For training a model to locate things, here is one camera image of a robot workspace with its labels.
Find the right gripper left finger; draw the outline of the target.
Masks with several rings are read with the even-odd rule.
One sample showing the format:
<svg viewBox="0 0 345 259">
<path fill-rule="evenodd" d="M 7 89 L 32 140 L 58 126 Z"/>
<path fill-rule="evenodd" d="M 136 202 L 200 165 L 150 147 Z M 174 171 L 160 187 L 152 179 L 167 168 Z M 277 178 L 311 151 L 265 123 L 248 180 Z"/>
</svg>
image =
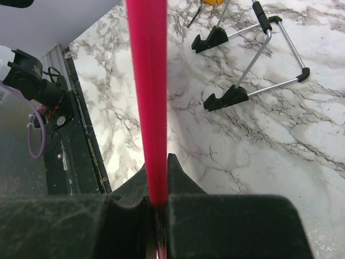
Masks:
<svg viewBox="0 0 345 259">
<path fill-rule="evenodd" d="M 1 258 L 145 258 L 141 168 L 110 194 L 1 198 Z"/>
</svg>

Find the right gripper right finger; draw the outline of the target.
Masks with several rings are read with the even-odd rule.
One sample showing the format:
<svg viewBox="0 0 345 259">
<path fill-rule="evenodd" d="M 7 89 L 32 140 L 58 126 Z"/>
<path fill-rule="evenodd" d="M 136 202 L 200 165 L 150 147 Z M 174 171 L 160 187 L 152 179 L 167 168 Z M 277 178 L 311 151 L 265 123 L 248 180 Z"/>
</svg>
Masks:
<svg viewBox="0 0 345 259">
<path fill-rule="evenodd" d="M 169 258 L 312 258 L 302 221 L 279 195 L 208 194 L 168 156 Z"/>
</svg>

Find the pink framed whiteboard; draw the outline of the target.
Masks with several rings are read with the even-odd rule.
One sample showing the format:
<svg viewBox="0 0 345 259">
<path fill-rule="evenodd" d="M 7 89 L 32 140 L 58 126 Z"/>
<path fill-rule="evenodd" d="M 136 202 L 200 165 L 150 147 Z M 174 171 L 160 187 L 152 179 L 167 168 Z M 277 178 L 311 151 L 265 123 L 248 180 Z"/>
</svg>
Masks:
<svg viewBox="0 0 345 259">
<path fill-rule="evenodd" d="M 167 258 L 167 1 L 127 1 L 126 7 L 157 253 Z"/>
</svg>

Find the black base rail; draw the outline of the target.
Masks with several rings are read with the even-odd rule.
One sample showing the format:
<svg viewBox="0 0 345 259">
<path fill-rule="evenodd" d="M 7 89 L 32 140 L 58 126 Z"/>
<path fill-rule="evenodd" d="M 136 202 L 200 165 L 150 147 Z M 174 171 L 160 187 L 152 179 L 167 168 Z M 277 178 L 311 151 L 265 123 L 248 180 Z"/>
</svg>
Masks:
<svg viewBox="0 0 345 259">
<path fill-rule="evenodd" d="M 67 107 L 46 126 L 44 152 L 47 192 L 53 195 L 112 191 L 72 57 L 54 67 L 64 81 Z"/>
</svg>

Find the aluminium side rail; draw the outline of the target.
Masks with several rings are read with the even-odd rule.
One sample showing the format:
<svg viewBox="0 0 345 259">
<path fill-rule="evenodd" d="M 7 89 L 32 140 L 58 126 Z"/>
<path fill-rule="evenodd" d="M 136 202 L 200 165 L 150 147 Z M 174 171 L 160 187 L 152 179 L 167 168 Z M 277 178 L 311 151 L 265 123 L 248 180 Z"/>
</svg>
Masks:
<svg viewBox="0 0 345 259">
<path fill-rule="evenodd" d="M 48 68 L 64 66 L 65 60 L 72 57 L 72 52 L 69 49 L 64 48 L 61 44 L 57 44 L 46 55 L 44 55 L 40 61 L 43 67 Z"/>
</svg>

